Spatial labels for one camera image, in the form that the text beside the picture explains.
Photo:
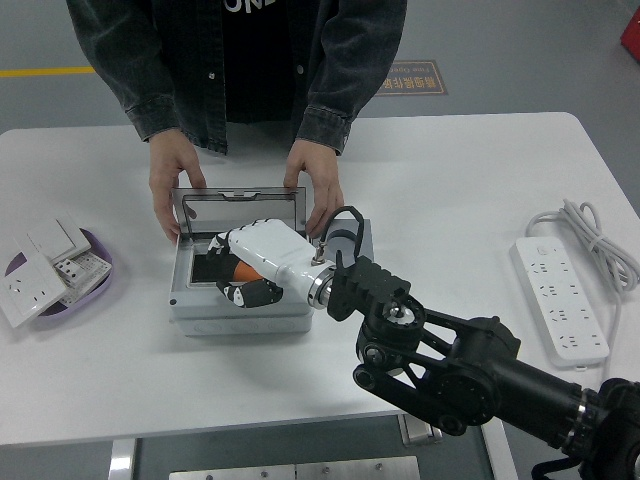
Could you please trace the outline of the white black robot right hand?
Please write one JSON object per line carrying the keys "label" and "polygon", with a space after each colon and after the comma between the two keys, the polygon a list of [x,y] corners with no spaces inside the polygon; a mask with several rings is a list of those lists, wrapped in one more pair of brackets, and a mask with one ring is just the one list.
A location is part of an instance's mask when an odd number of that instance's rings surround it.
{"label": "white black robot right hand", "polygon": [[216,234],[207,259],[231,275],[216,286],[238,307],[272,305],[294,293],[321,309],[327,303],[323,291],[333,276],[325,250],[325,241],[313,246],[283,221],[267,219]]}

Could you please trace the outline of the person's left hand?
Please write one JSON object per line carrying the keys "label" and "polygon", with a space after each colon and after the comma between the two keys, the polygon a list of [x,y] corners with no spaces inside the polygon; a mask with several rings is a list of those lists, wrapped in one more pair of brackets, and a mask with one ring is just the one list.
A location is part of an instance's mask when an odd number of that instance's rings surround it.
{"label": "person's left hand", "polygon": [[344,206],[335,150],[308,140],[295,140],[287,157],[283,186],[296,188],[301,172],[311,179],[314,199],[306,232],[311,238],[317,238],[329,217]]}

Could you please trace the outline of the person's right hand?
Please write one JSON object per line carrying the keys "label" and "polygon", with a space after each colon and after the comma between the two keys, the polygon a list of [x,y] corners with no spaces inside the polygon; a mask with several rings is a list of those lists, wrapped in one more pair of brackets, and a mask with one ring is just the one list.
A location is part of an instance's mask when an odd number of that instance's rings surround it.
{"label": "person's right hand", "polygon": [[179,176],[185,172],[192,188],[204,189],[207,184],[196,150],[179,129],[170,129],[149,139],[149,188],[159,225],[173,244],[180,234],[173,211],[172,193],[179,186]]}

